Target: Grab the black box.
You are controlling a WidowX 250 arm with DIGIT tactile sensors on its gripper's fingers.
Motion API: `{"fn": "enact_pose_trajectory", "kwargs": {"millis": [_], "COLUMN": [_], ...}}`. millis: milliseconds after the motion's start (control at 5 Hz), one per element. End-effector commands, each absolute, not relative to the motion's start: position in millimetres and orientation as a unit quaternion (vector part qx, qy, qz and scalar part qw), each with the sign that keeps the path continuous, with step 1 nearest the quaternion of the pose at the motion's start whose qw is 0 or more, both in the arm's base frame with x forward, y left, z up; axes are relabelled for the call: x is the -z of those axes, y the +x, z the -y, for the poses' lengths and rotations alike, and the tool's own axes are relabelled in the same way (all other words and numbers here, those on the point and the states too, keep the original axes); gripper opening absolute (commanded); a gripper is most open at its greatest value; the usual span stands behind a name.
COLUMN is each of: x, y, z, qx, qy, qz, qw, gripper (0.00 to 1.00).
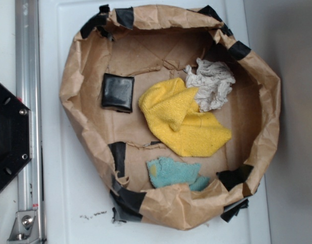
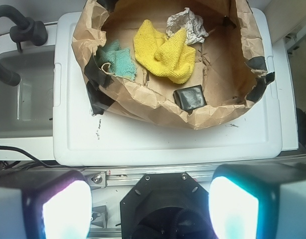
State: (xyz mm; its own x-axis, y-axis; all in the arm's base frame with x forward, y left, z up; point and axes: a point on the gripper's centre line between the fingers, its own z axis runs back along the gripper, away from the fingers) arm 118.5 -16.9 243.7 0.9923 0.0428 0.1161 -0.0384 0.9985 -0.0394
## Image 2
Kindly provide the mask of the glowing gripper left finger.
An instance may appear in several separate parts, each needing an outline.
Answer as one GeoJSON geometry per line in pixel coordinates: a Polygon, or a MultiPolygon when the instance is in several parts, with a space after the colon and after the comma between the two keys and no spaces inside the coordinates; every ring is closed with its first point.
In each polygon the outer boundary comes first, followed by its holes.
{"type": "Polygon", "coordinates": [[[85,239],[91,215],[78,170],[0,171],[0,239],[85,239]]]}

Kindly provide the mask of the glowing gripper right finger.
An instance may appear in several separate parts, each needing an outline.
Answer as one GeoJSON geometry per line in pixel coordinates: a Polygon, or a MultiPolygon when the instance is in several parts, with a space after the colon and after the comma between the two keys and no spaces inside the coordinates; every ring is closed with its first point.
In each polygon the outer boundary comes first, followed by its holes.
{"type": "Polygon", "coordinates": [[[306,164],[223,164],[209,187],[220,239],[306,239],[306,164]]]}

